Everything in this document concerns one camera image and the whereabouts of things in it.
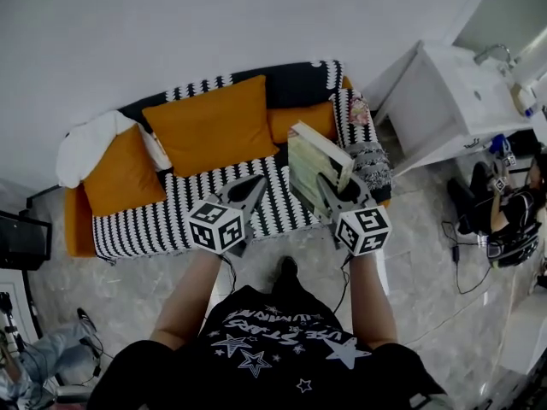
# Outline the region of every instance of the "faucet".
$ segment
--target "faucet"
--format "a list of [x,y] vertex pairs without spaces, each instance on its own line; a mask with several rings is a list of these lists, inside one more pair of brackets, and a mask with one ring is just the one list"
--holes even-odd
[[475,58],[473,58],[473,60],[475,61],[477,65],[480,65],[488,59],[488,57],[492,54],[492,51],[494,51],[495,49],[505,50],[505,53],[507,54],[505,61],[507,62],[507,65],[509,65],[509,68],[511,68],[511,65],[509,64],[511,62],[511,52],[509,51],[507,46],[503,44],[494,44],[489,47],[486,47],[483,51],[475,55]]

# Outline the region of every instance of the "couch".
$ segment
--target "couch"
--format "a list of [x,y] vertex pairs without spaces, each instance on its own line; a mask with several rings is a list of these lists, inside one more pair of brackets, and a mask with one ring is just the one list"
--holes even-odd
[[[349,153],[357,158],[364,144],[378,146],[379,155],[385,157],[372,121],[367,126],[353,126],[348,121],[350,98],[361,94],[352,89],[350,81],[344,76],[344,67],[338,61],[300,62],[204,79],[146,97],[119,111],[152,133],[142,113],[144,108],[197,96],[258,74],[264,74],[267,78],[268,109],[306,108],[330,99],[338,134],[337,144],[349,149]],[[115,261],[121,257],[166,254],[189,249],[192,245],[185,232],[184,220],[191,205],[196,200],[206,198],[226,182],[252,173],[265,174],[268,180],[267,193],[251,221],[256,231],[255,237],[270,237],[318,224],[314,215],[289,192],[286,144],[281,144],[280,148],[275,156],[242,162],[188,178],[175,176],[172,169],[159,172],[158,178],[167,194],[164,202],[109,216],[93,216],[82,184],[75,189],[66,189],[65,237],[68,253],[75,257],[98,256],[106,261]],[[386,158],[372,166],[367,161],[356,163],[357,169],[363,172],[372,168],[373,173],[368,174],[367,181],[377,202],[388,202],[391,197],[391,184],[385,180],[391,173],[386,163]],[[371,183],[370,179],[378,178],[378,175],[383,180],[375,183],[372,179]]]

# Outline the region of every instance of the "white towel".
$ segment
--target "white towel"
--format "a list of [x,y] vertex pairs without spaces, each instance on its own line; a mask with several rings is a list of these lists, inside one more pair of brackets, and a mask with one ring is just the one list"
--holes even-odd
[[154,162],[155,169],[160,171],[170,168],[171,162],[154,136],[121,112],[109,111],[83,125],[76,126],[62,140],[56,163],[59,185],[76,188],[100,162],[116,135],[135,125],[139,126],[144,145]]

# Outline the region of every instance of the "book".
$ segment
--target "book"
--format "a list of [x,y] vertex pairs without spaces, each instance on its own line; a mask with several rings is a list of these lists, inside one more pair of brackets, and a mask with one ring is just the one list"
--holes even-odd
[[354,161],[345,151],[299,121],[289,130],[289,189],[320,222],[331,223],[317,176],[323,173],[338,193],[350,182]]

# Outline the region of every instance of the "white cabinet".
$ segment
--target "white cabinet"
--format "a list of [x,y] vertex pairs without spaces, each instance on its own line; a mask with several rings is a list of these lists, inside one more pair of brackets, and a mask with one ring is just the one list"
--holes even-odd
[[396,175],[532,127],[516,111],[510,76],[498,71],[499,64],[489,59],[479,67],[470,50],[421,43],[375,118],[379,125],[389,116],[405,154]]

